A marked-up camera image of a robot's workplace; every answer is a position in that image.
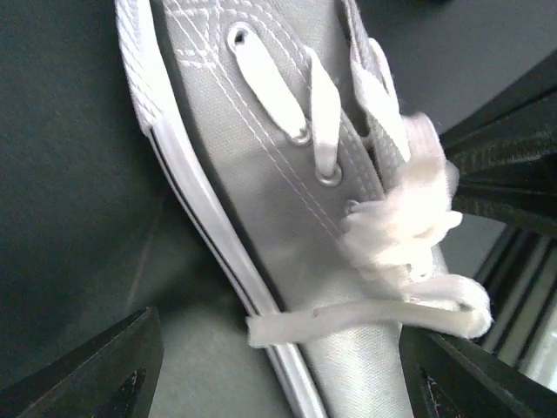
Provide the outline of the grey sneaker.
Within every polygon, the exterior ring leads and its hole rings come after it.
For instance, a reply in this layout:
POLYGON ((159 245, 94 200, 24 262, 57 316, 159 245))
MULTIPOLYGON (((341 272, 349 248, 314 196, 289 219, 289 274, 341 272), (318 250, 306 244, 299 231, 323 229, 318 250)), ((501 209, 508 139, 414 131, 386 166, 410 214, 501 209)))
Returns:
POLYGON ((303 417, 411 417, 403 326, 467 340, 457 169, 353 1, 118 1, 138 123, 303 417))

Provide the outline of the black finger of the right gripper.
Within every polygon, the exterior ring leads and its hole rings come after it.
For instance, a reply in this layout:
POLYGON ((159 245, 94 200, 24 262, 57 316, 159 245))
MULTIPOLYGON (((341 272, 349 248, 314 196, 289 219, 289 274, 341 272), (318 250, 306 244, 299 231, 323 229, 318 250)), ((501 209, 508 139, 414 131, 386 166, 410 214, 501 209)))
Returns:
POLYGON ((457 210, 555 237, 555 53, 442 134, 441 143, 460 172, 457 210))

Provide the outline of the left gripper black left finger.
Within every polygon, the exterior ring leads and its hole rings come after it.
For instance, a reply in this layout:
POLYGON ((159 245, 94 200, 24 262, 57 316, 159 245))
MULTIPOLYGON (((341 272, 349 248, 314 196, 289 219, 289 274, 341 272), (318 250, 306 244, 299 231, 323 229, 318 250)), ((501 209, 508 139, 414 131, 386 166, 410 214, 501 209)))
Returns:
POLYGON ((140 309, 1 391, 2 417, 147 417, 164 347, 158 310, 140 309))

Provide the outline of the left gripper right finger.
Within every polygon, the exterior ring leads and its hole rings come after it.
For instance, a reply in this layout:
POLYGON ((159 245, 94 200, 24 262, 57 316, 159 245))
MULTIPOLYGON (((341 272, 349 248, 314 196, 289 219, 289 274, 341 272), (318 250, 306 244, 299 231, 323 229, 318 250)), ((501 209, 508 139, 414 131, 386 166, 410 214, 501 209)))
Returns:
POLYGON ((556 416, 556 393, 469 340, 403 327, 399 351, 415 417, 556 416))

